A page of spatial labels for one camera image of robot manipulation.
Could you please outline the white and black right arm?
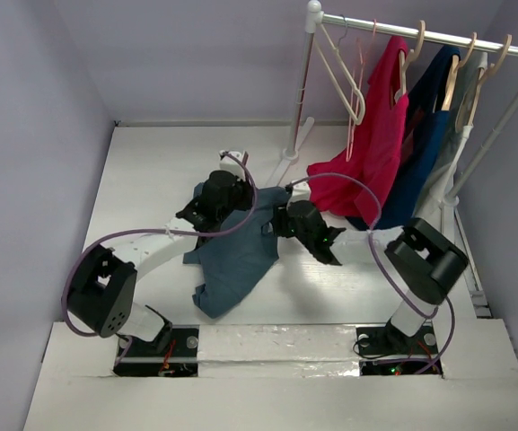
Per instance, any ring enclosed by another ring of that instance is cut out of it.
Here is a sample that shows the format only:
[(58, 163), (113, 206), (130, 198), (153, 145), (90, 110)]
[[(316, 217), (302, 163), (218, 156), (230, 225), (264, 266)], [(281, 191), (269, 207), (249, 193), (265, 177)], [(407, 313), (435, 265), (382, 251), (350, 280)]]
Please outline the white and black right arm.
[(299, 200), (277, 207), (271, 224), (275, 236), (295, 238), (322, 264), (376, 265), (400, 295), (384, 325), (357, 332), (353, 349), (364, 358), (410, 353), (469, 265), (466, 254), (422, 218), (400, 230), (363, 233), (327, 225), (313, 203)]

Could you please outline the teal blue t-shirt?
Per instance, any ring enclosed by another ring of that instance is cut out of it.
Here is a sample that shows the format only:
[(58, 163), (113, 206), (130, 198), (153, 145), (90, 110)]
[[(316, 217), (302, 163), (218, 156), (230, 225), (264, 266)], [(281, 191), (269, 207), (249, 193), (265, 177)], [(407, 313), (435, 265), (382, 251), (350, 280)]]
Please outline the teal blue t-shirt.
[(202, 269), (203, 283), (192, 301), (207, 317), (220, 318), (237, 306), (278, 261), (277, 237), (269, 226), (274, 209), (288, 199), (283, 188), (259, 189), (254, 212), (235, 211), (221, 226), (224, 231), (243, 223), (241, 228), (183, 255), (184, 264)]

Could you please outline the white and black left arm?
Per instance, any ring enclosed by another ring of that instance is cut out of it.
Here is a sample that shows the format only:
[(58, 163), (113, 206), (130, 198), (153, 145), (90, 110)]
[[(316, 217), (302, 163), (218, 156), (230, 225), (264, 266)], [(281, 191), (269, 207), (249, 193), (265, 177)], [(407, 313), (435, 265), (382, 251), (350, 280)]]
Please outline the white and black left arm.
[(79, 335), (138, 341), (152, 355), (171, 344), (171, 323), (155, 309), (135, 303), (137, 282), (167, 261), (195, 251), (222, 230), (235, 211), (252, 214), (258, 203), (254, 179), (246, 167), (211, 172), (198, 196), (163, 228), (108, 234), (83, 251), (67, 278), (61, 297), (64, 321)]

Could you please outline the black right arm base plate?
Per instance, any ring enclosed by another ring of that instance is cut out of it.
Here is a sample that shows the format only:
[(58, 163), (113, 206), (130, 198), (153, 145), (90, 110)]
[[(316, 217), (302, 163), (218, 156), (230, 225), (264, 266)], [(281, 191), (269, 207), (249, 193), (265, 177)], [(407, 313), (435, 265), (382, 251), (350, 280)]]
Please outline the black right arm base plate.
[[(363, 326), (356, 329), (353, 351), (359, 357), (361, 376), (399, 376), (419, 374), (419, 370), (438, 356), (434, 328), (427, 324), (410, 339), (390, 340), (383, 326)], [(437, 360), (421, 374), (442, 375)]]

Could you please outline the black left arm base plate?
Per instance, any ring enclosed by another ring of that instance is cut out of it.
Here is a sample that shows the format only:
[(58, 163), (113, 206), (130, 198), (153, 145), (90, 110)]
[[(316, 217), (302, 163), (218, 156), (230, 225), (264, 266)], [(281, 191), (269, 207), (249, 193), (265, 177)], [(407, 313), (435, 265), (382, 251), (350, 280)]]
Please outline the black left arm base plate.
[(120, 377), (197, 377), (198, 326), (179, 326), (171, 332), (168, 346), (157, 353), (141, 340), (119, 342), (113, 372)]

